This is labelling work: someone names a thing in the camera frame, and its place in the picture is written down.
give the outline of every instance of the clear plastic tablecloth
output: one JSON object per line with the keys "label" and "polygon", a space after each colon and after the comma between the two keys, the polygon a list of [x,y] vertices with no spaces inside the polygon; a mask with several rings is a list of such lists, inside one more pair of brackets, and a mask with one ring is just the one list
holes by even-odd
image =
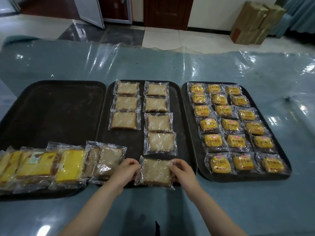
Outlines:
{"label": "clear plastic tablecloth", "polygon": [[[249,235],[315,234],[315,57],[285,53],[225,54],[30,40],[7,43],[0,53],[0,79],[15,96],[44,79],[116,79],[235,82],[245,87],[292,165],[285,181],[214,183],[201,186]],[[70,197],[0,202],[0,235],[56,235],[97,190],[89,185]],[[184,191],[159,187],[126,189],[113,203],[100,235],[208,235]]]}

